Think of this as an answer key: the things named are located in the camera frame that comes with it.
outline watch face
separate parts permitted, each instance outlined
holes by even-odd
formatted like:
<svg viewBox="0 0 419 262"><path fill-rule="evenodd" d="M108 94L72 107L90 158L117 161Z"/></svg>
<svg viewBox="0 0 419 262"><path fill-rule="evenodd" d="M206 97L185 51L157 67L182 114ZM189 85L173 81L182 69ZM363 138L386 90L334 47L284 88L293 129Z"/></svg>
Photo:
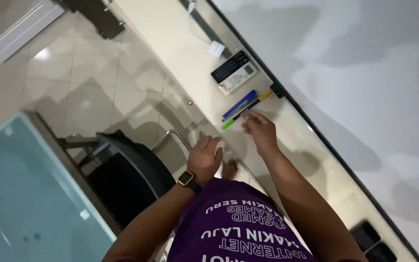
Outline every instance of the watch face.
<svg viewBox="0 0 419 262"><path fill-rule="evenodd" d="M179 177L179 183L181 183L182 186L186 186L193 178L193 174L191 174L188 171L185 171L180 177Z"/></svg>

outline small white paper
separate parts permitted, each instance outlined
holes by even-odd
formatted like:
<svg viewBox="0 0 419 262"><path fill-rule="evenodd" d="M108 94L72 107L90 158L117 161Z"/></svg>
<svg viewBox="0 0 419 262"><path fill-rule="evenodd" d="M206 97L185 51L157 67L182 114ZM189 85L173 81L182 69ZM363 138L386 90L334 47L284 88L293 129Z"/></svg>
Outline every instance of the small white paper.
<svg viewBox="0 0 419 262"><path fill-rule="evenodd" d="M212 54L215 57L221 57L221 54L226 48L223 44L213 41L208 49L208 53Z"/></svg>

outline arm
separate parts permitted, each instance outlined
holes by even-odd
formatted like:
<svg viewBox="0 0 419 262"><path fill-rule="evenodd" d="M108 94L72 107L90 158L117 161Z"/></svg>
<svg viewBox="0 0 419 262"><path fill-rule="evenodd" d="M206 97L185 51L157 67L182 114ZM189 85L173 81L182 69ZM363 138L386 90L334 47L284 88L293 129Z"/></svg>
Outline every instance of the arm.
<svg viewBox="0 0 419 262"><path fill-rule="evenodd" d="M366 262L339 216L280 151L274 123L253 110L247 111L243 117L246 122L242 127L253 136L282 205L311 253L323 262L341 259Z"/></svg>
<svg viewBox="0 0 419 262"><path fill-rule="evenodd" d="M223 159L223 150L216 145L220 138L202 137L192 149L187 170L203 187L213 178ZM117 237L102 262L121 259L148 261L157 245L166 241L177 225L183 209L194 196L190 188L176 184L134 218Z"/></svg>

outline tiled floor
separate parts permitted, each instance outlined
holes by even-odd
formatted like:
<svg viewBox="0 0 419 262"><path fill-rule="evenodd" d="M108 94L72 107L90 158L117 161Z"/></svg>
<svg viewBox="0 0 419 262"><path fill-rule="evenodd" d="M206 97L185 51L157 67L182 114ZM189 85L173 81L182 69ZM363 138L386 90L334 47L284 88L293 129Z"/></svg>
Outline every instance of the tiled floor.
<svg viewBox="0 0 419 262"><path fill-rule="evenodd" d="M169 129L191 145L203 134L217 136L188 101L136 35L103 40L78 14L63 14L0 65L0 124L34 110L59 137L121 129L152 147ZM188 151L180 142L170 139L156 154L175 177L185 170ZM250 182L248 172L237 179Z"/></svg>

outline yellow pen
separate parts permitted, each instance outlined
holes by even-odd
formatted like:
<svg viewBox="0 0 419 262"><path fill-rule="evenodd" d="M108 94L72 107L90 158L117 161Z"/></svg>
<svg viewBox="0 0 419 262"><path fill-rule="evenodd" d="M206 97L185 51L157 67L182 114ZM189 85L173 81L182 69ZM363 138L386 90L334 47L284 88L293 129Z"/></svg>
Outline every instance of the yellow pen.
<svg viewBox="0 0 419 262"><path fill-rule="evenodd" d="M256 104L258 104L260 101L265 100L270 94L272 94L272 90L268 89L266 90L264 93L260 94L258 96L258 99L256 99L252 104L250 104L246 109L242 110L240 113L238 113L236 116L234 116L233 119L225 122L223 124L223 126L221 126L221 129L224 130L226 129L228 126L230 126L234 121L237 120L237 118L239 118L245 111L247 111L248 109L251 109L252 107L254 107Z"/></svg>

